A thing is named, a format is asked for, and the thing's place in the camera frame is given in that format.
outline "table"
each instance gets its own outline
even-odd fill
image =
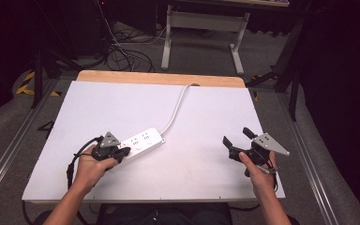
[[[171,54],[171,30],[172,27],[194,28],[194,29],[208,29],[228,32],[238,32],[238,37],[235,44],[230,45],[232,53],[232,60],[235,64],[236,72],[238,75],[244,75],[244,69],[242,67],[241,60],[239,58],[239,46],[244,36],[245,30],[248,24],[248,18],[250,13],[246,12],[244,17],[231,17],[231,16],[219,16],[219,15],[207,15],[201,13],[188,13],[172,11],[175,3],[182,1],[171,1],[168,5],[167,18],[166,18],[166,37],[165,45],[163,49],[161,68],[167,70],[169,68],[169,60]],[[207,4],[215,4],[217,1],[190,1],[194,4],[201,3],[200,6]],[[219,1],[222,4],[236,3],[252,6],[263,6],[271,8],[285,8],[289,5],[288,2],[275,2],[264,0],[225,0]]]
[[[243,127],[262,132],[242,79],[108,71],[82,71],[71,84],[22,199],[33,203],[60,201],[67,191],[67,165],[84,143],[108,130],[123,141],[142,129],[164,128],[184,84],[190,83],[210,86],[189,87],[171,128],[164,133],[166,142],[126,166],[106,172],[83,201],[255,199],[250,180],[243,176],[245,166],[228,159],[228,150],[221,143],[226,135],[234,145],[249,148]],[[280,179],[277,196],[285,197]]]

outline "dark pants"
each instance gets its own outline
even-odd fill
[[[105,205],[110,211],[111,205]],[[116,204],[102,215],[107,225],[231,225],[226,203]]]

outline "power strip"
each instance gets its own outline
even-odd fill
[[[121,142],[119,148],[130,147],[130,153],[127,157],[124,157],[122,162],[117,166],[113,167],[113,170],[117,170],[129,162],[144,156],[152,150],[160,147],[165,143],[159,132],[155,128],[149,128],[135,136]]]

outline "forearm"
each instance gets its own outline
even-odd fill
[[[78,208],[87,192],[72,186],[44,224],[73,224]]]
[[[258,199],[267,225],[291,224],[274,191],[258,194]]]

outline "white board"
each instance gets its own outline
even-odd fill
[[[164,129],[184,86],[73,82],[22,199],[58,202],[67,191],[73,154],[110,131],[123,141]],[[246,88],[190,86],[165,143],[108,171],[84,198],[91,203],[228,202],[255,199],[245,166],[228,158],[223,136],[249,149],[244,127],[262,128]],[[277,196],[284,198],[278,177]]]

